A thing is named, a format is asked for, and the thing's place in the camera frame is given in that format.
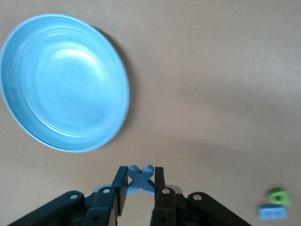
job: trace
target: green toy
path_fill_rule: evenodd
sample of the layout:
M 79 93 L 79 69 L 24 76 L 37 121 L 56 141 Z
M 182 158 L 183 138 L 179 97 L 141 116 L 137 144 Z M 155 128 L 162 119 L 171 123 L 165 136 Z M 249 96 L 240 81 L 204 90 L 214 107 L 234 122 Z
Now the green toy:
M 272 204 L 282 205 L 284 207 L 292 206 L 292 201 L 288 192 L 281 187 L 269 190 L 268 199 Z

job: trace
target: table surface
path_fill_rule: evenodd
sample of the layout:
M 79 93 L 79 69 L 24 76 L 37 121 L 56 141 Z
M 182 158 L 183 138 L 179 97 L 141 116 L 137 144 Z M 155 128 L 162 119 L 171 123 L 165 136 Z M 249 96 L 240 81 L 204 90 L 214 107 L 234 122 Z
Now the table surface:
M 300 1 L 0 1 L 1 45 L 29 17 L 70 15 L 103 31 L 131 88 L 119 134 L 77 154 L 33 139 L 0 99 L 0 226 L 67 191 L 90 195 L 132 164 L 164 167 L 167 184 L 251 225 L 299 225 L 300 12 Z M 290 193 L 289 218 L 261 221 L 256 206 L 277 186 Z M 128 195 L 119 225 L 149 225 L 153 205 Z

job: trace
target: silver screw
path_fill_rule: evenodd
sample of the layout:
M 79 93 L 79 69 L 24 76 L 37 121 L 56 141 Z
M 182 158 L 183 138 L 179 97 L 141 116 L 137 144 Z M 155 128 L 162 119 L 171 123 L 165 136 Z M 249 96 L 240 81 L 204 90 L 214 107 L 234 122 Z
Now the silver screw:
M 200 196 L 199 194 L 195 194 L 193 196 L 193 199 L 196 200 L 196 201 L 200 201 L 200 200 L 202 200 L 202 196 Z
M 168 188 L 164 188 L 164 189 L 162 190 L 162 193 L 163 193 L 163 194 L 169 194 L 169 193 L 170 193 L 170 190 L 169 190 Z
M 72 194 L 72 195 L 70 195 L 70 199 L 76 199 L 78 197 L 78 195 L 77 194 Z
M 103 190 L 103 193 L 104 193 L 104 194 L 107 194 L 107 193 L 109 193 L 110 191 L 111 191 L 110 189 L 106 188 L 106 189 Z

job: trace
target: plate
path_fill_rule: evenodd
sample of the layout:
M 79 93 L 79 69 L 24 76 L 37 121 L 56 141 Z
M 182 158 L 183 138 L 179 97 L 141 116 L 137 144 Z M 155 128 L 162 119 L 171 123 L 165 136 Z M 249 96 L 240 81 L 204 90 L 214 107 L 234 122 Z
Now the plate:
M 121 129 L 129 107 L 127 73 L 92 26 L 66 15 L 35 16 L 8 36 L 0 61 L 8 109 L 41 143 L 91 151 Z

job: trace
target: blue x-shaped object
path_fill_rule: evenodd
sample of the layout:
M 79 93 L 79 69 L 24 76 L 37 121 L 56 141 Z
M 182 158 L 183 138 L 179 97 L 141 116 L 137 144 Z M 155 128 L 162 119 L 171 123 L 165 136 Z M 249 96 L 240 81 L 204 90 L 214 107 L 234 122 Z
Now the blue x-shaped object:
M 127 193 L 136 194 L 142 188 L 147 194 L 155 193 L 155 184 L 151 181 L 151 176 L 154 174 L 154 167 L 147 165 L 140 170 L 137 166 L 131 165 L 127 170 L 127 175 L 132 179 L 128 185 Z

